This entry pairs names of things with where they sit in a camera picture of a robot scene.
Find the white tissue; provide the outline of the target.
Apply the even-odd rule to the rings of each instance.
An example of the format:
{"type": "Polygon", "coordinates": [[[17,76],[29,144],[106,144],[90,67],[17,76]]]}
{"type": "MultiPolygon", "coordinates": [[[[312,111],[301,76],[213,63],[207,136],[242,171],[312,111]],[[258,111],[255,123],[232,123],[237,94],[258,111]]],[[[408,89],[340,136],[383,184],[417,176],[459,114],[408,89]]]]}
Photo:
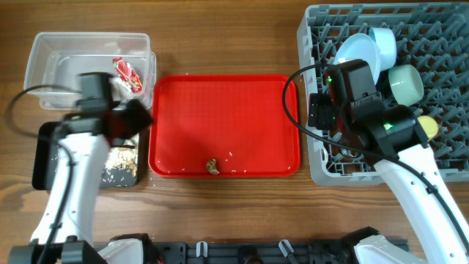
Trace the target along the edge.
{"type": "Polygon", "coordinates": [[[112,77],[110,83],[111,94],[114,101],[124,102],[133,97],[130,85],[124,82],[120,77],[112,77]]]}

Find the red snack wrapper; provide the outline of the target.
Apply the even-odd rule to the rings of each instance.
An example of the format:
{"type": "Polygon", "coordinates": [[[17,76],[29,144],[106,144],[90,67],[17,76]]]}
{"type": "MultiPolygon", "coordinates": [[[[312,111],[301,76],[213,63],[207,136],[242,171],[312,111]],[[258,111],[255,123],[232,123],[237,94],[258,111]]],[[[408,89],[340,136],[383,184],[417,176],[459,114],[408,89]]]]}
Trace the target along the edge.
{"type": "Polygon", "coordinates": [[[143,90],[141,79],[130,63],[126,62],[122,57],[112,59],[112,63],[117,75],[130,85],[133,94],[140,93],[143,90]]]}

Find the light blue plate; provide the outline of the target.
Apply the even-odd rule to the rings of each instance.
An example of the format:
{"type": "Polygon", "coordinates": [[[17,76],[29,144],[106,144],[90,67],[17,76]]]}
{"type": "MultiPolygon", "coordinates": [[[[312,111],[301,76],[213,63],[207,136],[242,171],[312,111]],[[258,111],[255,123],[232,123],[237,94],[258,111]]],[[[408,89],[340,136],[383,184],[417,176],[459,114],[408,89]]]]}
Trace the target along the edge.
{"type": "Polygon", "coordinates": [[[381,67],[380,50],[367,34],[357,33],[348,37],[336,52],[333,63],[337,65],[353,59],[361,59],[368,63],[376,84],[381,67]]]}

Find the brown ginger piece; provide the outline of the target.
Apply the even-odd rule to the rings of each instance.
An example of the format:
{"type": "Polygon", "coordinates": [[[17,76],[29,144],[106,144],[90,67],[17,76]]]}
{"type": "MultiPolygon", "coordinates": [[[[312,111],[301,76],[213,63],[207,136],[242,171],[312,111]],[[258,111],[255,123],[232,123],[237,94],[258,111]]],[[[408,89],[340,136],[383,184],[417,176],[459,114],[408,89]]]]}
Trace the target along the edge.
{"type": "Polygon", "coordinates": [[[206,170],[208,171],[209,174],[211,175],[218,175],[220,172],[218,171],[217,168],[217,161],[215,158],[210,159],[206,163],[206,170]]]}

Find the light blue bowl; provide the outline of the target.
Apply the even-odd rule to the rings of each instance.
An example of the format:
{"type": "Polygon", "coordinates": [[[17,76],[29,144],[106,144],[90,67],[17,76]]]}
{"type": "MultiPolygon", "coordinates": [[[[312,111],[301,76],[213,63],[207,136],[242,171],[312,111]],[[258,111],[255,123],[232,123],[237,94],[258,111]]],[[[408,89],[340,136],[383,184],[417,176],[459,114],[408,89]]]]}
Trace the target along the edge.
{"type": "Polygon", "coordinates": [[[370,38],[380,51],[380,70],[388,70],[396,63],[396,38],[391,29],[371,27],[370,38]]]}

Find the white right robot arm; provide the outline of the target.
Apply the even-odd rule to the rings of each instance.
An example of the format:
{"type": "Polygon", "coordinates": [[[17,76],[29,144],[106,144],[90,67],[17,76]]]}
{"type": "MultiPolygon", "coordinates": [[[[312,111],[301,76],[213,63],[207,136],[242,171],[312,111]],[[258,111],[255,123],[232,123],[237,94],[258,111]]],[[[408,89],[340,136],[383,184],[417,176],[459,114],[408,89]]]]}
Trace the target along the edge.
{"type": "Polygon", "coordinates": [[[338,129],[398,199],[428,263],[468,262],[468,223],[446,187],[428,136],[406,106],[386,109],[380,93],[338,100],[309,96],[309,125],[338,129]]]}

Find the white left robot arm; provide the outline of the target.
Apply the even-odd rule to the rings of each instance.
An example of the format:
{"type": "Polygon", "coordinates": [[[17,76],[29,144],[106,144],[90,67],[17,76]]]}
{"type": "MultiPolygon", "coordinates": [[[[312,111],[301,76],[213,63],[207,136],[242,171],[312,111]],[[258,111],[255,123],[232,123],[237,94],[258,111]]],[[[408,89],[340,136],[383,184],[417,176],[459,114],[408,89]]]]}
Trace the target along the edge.
{"type": "Polygon", "coordinates": [[[48,137],[59,148],[48,204],[27,246],[15,246],[9,263],[153,263],[157,249],[142,233],[120,235],[96,250],[92,238],[100,178],[114,139],[130,139],[152,123],[139,100],[123,110],[114,103],[81,101],[48,137]]]}

